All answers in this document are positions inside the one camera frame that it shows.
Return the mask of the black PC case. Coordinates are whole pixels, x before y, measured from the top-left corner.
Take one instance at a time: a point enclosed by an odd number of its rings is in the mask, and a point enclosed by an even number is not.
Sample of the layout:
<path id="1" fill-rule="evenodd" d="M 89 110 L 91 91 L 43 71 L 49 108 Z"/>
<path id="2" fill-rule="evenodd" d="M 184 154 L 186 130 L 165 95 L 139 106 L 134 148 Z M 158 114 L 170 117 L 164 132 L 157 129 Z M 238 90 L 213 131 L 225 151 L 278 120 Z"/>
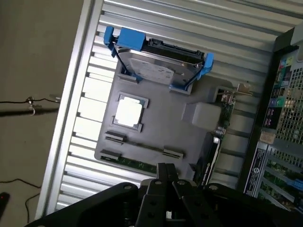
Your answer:
<path id="1" fill-rule="evenodd" d="M 239 191 L 244 192 L 258 142 L 268 147 L 254 197 L 303 214 L 303 23 L 275 40 Z"/>

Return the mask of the white label sticker on case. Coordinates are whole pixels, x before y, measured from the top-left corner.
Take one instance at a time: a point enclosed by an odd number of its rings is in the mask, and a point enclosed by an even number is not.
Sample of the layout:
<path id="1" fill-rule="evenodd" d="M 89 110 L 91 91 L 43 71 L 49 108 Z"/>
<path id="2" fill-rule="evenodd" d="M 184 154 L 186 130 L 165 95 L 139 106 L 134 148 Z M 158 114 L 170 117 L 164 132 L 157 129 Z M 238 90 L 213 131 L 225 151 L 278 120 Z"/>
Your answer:
<path id="1" fill-rule="evenodd" d="M 258 142 L 257 144 L 244 189 L 244 193 L 248 196 L 254 197 L 263 163 L 266 157 L 267 147 L 268 144 L 263 142 Z"/>

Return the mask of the hard disk with blue caddy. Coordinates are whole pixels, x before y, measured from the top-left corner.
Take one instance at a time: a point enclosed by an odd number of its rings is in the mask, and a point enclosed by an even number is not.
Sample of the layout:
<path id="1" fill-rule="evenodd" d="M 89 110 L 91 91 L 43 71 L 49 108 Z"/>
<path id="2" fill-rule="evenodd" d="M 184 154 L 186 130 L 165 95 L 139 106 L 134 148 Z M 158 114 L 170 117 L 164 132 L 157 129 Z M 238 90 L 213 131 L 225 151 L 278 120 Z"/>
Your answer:
<path id="1" fill-rule="evenodd" d="M 121 80 L 139 84 L 148 80 L 166 85 L 171 91 L 191 94 L 195 81 L 209 73 L 214 54 L 192 51 L 167 44 L 137 30 L 121 28 L 114 36 L 114 28 L 107 26 L 104 45 L 117 58 L 116 73 Z"/>

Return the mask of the silver CPU chip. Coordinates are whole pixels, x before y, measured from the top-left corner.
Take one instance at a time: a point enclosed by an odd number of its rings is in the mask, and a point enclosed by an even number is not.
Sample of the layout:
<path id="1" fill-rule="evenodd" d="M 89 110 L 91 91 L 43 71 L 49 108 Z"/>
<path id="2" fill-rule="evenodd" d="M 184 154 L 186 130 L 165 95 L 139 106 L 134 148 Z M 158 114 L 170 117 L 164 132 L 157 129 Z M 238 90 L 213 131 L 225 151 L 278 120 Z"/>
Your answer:
<path id="1" fill-rule="evenodd" d="M 141 112 L 142 104 L 140 101 L 132 98 L 124 98 L 119 101 L 115 120 L 118 124 L 133 127 L 138 124 Z"/>

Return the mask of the grey plastic parts rack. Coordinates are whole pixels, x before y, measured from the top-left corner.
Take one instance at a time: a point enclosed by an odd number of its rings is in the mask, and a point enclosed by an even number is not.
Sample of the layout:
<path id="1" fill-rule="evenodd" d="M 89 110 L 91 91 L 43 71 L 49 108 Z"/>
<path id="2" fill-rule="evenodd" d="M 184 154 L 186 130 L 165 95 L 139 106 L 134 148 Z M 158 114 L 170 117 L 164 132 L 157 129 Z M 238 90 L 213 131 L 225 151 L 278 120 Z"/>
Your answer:
<path id="1" fill-rule="evenodd" d="M 143 80 L 139 84 L 121 80 L 117 73 L 110 89 L 94 157 L 125 157 L 156 166 L 173 163 L 180 178 L 193 180 L 194 166 L 202 156 L 206 134 L 218 124 L 221 110 L 207 102 L 211 90 L 229 87 L 231 82 L 203 76 L 192 86 L 191 94 L 171 91 L 166 85 Z M 115 115 L 124 98 L 140 101 L 142 112 L 133 127 L 118 124 Z M 154 173 L 127 168 L 137 173 Z"/>

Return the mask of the graphics card with black fan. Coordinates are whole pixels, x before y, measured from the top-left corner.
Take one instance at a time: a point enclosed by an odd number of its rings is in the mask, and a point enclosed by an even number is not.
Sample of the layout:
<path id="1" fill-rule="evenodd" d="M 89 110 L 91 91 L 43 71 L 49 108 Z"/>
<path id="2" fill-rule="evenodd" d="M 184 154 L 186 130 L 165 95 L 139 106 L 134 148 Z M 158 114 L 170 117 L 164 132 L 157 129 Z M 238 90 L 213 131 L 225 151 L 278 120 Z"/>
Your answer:
<path id="1" fill-rule="evenodd" d="M 216 128 L 206 134 L 202 156 L 193 168 L 193 180 L 200 187 L 219 183 L 235 188 L 238 182 L 254 118 L 242 109 L 248 106 L 242 96 L 252 96 L 250 85 L 211 90 L 207 102 L 219 107 L 221 113 Z"/>

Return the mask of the black device with red light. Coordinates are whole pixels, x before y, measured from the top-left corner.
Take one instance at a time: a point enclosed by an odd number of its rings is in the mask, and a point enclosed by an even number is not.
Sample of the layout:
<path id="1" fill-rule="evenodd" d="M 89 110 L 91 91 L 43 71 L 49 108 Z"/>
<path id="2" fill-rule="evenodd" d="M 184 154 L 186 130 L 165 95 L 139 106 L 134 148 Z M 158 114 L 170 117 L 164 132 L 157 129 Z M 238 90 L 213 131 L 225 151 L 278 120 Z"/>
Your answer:
<path id="1" fill-rule="evenodd" d="M 0 218 L 3 215 L 3 212 L 9 202 L 10 194 L 7 192 L 0 193 Z"/>

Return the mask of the green RAM stick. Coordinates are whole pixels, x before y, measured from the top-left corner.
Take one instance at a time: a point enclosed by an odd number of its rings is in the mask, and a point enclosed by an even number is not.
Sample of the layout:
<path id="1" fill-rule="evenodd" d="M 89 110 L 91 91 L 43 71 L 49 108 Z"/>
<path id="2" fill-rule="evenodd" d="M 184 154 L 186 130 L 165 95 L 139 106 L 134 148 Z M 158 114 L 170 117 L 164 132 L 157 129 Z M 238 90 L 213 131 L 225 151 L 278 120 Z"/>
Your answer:
<path id="1" fill-rule="evenodd" d="M 100 158 L 101 160 L 106 160 L 109 161 L 111 163 L 115 163 L 115 164 L 119 164 L 122 166 L 127 166 L 130 168 L 134 168 L 137 170 L 142 170 L 145 172 L 149 172 L 149 173 L 156 173 L 157 167 L 148 163 L 144 163 L 144 162 L 140 162 L 137 160 L 133 160 L 133 159 L 129 159 L 129 158 L 125 158 L 125 157 L 119 157 L 118 159 L 114 159 L 114 158 L 109 158 L 109 157 L 104 157 L 101 156 Z"/>

